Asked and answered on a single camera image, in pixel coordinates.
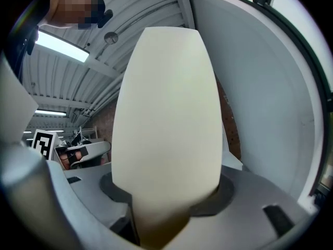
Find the fluorescent light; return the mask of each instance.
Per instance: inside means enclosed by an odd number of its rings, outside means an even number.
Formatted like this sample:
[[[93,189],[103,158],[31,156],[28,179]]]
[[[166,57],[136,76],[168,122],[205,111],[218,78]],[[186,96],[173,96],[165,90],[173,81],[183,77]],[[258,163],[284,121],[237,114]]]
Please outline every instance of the fluorescent light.
[[[65,112],[51,111],[51,110],[36,110],[36,114],[46,114],[46,115],[55,115],[55,116],[66,116]]]
[[[81,62],[85,62],[89,56],[89,53],[86,51],[42,31],[38,31],[36,44],[60,52]]]
[[[63,130],[54,130],[53,132],[63,132]]]

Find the brick wall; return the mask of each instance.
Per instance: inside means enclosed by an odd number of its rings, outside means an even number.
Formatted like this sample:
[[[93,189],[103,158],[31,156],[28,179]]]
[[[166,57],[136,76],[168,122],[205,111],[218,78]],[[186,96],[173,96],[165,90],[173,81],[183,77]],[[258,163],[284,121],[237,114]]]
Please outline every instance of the brick wall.
[[[233,112],[228,103],[227,97],[223,91],[220,82],[217,80],[217,89],[219,91],[220,103],[221,103],[221,115],[223,119],[225,133],[228,139],[230,152],[241,159],[240,143],[237,132],[236,123],[234,120]],[[94,116],[85,126],[85,128],[97,127],[97,134],[99,138],[103,138],[105,141],[112,143],[112,131],[114,115],[116,113],[117,100],[108,104],[103,108],[96,116]],[[108,153],[109,160],[111,160],[111,153]]]

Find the person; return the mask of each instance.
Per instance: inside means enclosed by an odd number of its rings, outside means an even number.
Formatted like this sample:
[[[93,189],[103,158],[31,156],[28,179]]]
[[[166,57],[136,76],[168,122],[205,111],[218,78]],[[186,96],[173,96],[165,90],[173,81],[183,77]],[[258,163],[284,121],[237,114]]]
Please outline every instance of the person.
[[[22,64],[31,55],[40,26],[91,28],[103,17],[103,0],[34,0],[16,20],[4,45],[4,53],[14,74],[22,83]]]

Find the black frame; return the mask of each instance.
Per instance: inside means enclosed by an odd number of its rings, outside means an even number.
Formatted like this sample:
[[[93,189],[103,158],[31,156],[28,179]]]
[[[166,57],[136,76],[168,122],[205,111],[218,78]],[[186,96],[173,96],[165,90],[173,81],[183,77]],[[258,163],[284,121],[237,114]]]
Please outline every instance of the black frame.
[[[310,67],[315,83],[318,88],[319,97],[322,103],[323,121],[324,121],[324,140],[323,151],[321,156],[321,162],[319,165],[318,173],[314,184],[311,188],[309,195],[313,195],[314,192],[320,186],[320,179],[324,173],[326,160],[329,155],[329,151],[332,147],[332,135],[331,123],[329,113],[333,112],[333,93],[331,93],[329,84],[324,73],[324,70],[319,62],[316,54],[312,50],[311,46],[304,38],[304,36],[298,31],[298,29],[276,9],[270,6],[272,0],[241,0],[242,2],[254,7],[268,18],[270,18],[276,25],[278,25],[293,41],[295,46],[301,52],[305,61]]]

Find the white curved wall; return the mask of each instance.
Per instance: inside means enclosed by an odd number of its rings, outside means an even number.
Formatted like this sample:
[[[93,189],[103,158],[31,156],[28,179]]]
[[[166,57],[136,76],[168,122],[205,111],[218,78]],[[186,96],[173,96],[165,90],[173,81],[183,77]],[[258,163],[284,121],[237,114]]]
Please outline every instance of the white curved wall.
[[[191,0],[233,109],[242,162],[299,199],[318,170],[323,126],[311,71],[289,37],[239,0]]]

